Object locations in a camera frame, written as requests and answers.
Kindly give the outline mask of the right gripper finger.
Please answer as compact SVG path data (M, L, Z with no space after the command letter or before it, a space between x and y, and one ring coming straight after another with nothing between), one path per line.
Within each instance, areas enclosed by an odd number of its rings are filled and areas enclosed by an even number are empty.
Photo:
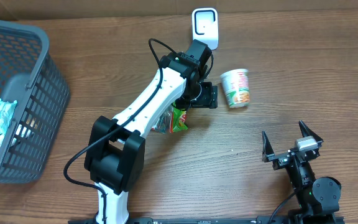
M273 151L272 145L266 135L265 131L262 131L262 142L263 142L263 149L262 149L262 161L269 162L275 156Z
M323 143L323 139L320 136L318 136L315 132L313 132L309 127L307 127L307 125L302 120L299 120L298 125L300 127L301 134L304 138L311 136L318 144Z

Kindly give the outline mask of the cup noodles container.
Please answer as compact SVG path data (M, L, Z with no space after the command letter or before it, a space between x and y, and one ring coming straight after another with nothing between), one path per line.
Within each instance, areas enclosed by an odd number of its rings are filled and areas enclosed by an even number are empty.
M220 75L226 101L230 108L246 107L250 102L248 70L227 71Z

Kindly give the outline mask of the green snack packet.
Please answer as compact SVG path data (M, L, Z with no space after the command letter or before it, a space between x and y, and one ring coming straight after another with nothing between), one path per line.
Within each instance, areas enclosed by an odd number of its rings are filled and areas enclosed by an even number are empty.
M188 129L185 121L186 111L170 105L152 126L152 130L164 134L176 133Z

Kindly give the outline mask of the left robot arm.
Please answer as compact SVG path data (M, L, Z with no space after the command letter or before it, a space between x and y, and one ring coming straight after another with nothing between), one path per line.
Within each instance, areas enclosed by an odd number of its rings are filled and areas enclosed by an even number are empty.
M213 53L194 40L186 52L171 50L157 58L157 72L146 89L122 112L100 116L91 130L84 167L98 190L93 223L126 223L130 189L144 166L145 139L170 106L215 109L218 88L206 82Z

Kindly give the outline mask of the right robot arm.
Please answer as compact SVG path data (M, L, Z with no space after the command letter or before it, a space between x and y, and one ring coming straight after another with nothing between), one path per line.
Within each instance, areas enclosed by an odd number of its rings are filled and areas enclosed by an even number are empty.
M316 178L310 161L319 157L323 139L303 121L298 122L302 137L286 153L276 154L262 131L262 161L271 162L274 170L285 169L289 176L291 193L268 218L268 223L344 223L339 211L341 183L334 177Z

